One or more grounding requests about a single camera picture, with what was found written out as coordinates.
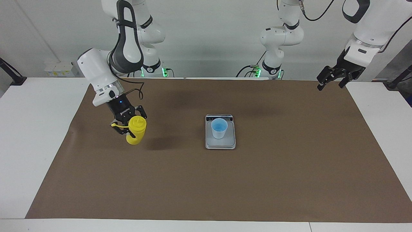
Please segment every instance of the table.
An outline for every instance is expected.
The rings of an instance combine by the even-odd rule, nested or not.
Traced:
[[[87,86],[84,78],[29,78],[23,86],[11,87],[0,99],[3,122],[0,132],[3,149],[0,156],[0,218],[16,218],[0,220],[0,228],[6,228],[6,231],[28,228],[39,231],[56,228],[190,231],[194,227],[202,231],[412,230],[412,224],[21,219],[67,133]],[[380,83],[350,83],[347,87],[412,199],[412,109],[399,93],[387,91]]]

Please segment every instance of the brown paper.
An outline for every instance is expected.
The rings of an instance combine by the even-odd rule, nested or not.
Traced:
[[[26,218],[412,223],[409,197],[337,84],[145,81],[143,101],[129,95],[148,115],[142,143],[109,126],[90,87]],[[234,116],[235,150],[205,148],[206,114]]]

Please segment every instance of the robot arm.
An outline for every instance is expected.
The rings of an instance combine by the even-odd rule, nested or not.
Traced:
[[[299,26],[300,0],[282,0],[279,5],[279,18],[283,26],[266,28],[260,42],[266,48],[265,59],[260,64],[261,76],[275,77],[281,69],[284,53],[281,46],[300,44],[303,40],[303,29]]]
[[[129,121],[136,115],[136,111],[143,118],[147,116],[142,106],[132,106],[126,97],[133,90],[139,89],[124,92],[117,75],[143,71],[146,64],[153,67],[159,63],[161,67],[156,49],[151,43],[163,42],[165,35],[153,21],[143,0],[102,0],[102,7],[116,22],[119,32],[117,43],[111,51],[91,48],[85,51],[77,62],[96,92],[93,105],[106,103],[115,117],[112,127],[119,134],[135,138],[126,128]],[[120,124],[124,129],[113,126],[113,123]]]
[[[412,1],[346,0],[342,12],[356,23],[356,29],[336,65],[326,66],[318,75],[319,90],[337,78],[343,78],[341,88],[358,79],[393,33],[411,17]]]

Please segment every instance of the yellow squeeze bottle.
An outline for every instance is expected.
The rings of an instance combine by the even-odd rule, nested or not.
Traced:
[[[112,124],[112,126],[117,126],[121,128],[129,128],[129,131],[136,136],[136,138],[131,137],[131,135],[126,135],[126,141],[131,144],[131,145],[137,145],[139,144],[143,136],[145,136],[145,131],[146,131],[146,119],[144,119],[142,116],[134,116],[129,120],[129,126],[118,126],[115,123]]]

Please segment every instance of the digital scale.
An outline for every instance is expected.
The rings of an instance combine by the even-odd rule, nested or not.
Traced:
[[[212,121],[222,118],[227,121],[227,131],[221,139],[215,139],[212,135]],[[236,147],[234,133],[234,121],[231,114],[208,114],[205,117],[205,147],[211,150],[233,150]]]

